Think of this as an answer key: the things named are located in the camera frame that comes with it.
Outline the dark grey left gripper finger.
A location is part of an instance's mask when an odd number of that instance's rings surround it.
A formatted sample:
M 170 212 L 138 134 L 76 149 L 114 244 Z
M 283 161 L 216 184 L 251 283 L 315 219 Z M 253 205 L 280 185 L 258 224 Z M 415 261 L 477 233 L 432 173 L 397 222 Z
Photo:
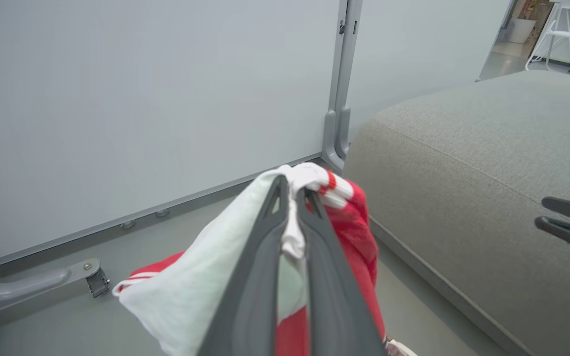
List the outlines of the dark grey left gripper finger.
M 311 356 L 384 356 L 386 349 L 317 192 L 296 195 L 306 243 Z
M 278 176 L 263 200 L 199 356 L 275 354 L 279 257 L 288 207 L 288 183 Z

